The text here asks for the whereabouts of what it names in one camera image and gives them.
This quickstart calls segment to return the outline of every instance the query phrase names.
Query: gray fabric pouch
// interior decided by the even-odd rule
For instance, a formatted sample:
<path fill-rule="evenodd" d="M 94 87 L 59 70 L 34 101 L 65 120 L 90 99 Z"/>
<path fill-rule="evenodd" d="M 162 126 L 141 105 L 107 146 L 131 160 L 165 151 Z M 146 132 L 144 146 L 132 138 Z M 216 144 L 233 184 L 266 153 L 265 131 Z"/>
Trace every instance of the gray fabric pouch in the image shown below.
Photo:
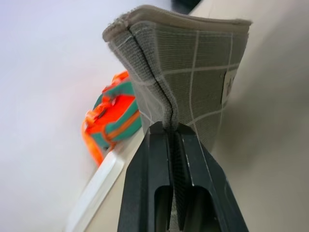
<path fill-rule="evenodd" d="M 167 130 L 180 122 L 212 149 L 235 77 L 227 74 L 236 73 L 250 24 L 145 5 L 105 29 L 103 39 L 130 74 L 144 132 L 157 121 Z M 170 231 L 178 231 L 176 221 Z"/>

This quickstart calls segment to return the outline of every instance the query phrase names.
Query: orange and teal bag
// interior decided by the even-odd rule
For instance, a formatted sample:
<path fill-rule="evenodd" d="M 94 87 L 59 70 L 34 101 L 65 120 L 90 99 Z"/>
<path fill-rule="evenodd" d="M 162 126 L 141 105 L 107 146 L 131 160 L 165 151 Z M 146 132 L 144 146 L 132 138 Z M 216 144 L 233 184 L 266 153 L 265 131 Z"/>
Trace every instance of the orange and teal bag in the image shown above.
<path fill-rule="evenodd" d="M 113 149 L 140 127 L 140 112 L 129 74 L 122 72 L 114 76 L 112 84 L 102 91 L 93 110 L 87 112 L 82 135 L 93 159 L 100 165 L 105 149 Z"/>

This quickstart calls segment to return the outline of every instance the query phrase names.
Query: white label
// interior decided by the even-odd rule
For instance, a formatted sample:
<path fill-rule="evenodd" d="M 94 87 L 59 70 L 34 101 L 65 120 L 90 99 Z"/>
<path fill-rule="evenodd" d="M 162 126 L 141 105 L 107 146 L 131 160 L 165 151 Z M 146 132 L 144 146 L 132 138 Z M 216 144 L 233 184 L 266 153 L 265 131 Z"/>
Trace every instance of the white label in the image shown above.
<path fill-rule="evenodd" d="M 221 104 L 224 104 L 228 99 L 228 96 L 232 90 L 232 85 L 233 85 L 236 73 L 237 73 L 237 69 L 234 69 L 234 70 L 226 72 L 225 74 Z"/>

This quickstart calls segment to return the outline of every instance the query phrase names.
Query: white wall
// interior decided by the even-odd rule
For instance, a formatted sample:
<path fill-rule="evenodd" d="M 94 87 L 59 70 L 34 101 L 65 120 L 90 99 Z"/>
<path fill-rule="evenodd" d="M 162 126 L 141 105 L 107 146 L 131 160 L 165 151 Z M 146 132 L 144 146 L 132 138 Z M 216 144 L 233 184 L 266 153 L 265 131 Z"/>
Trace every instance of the white wall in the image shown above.
<path fill-rule="evenodd" d="M 251 19 L 214 155 L 251 232 L 309 230 L 309 1 L 204 0 Z"/>
<path fill-rule="evenodd" d="M 152 0 L 0 3 L 0 231 L 60 231 L 95 170 L 84 115 L 123 66 L 102 31 Z M 170 2 L 155 5 L 169 8 Z"/>

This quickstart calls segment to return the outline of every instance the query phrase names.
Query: grid pattern fabric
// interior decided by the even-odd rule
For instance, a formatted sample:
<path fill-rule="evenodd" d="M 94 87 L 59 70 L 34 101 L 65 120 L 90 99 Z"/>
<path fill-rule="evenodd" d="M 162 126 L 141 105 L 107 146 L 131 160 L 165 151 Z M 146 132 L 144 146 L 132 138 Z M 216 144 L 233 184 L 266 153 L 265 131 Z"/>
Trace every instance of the grid pattern fabric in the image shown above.
<path fill-rule="evenodd" d="M 211 150 L 221 123 L 228 70 L 237 69 L 248 35 L 196 31 L 143 21 L 109 43 L 130 73 L 144 132 L 157 121 L 183 123 Z M 173 201 L 170 232 L 176 232 Z"/>

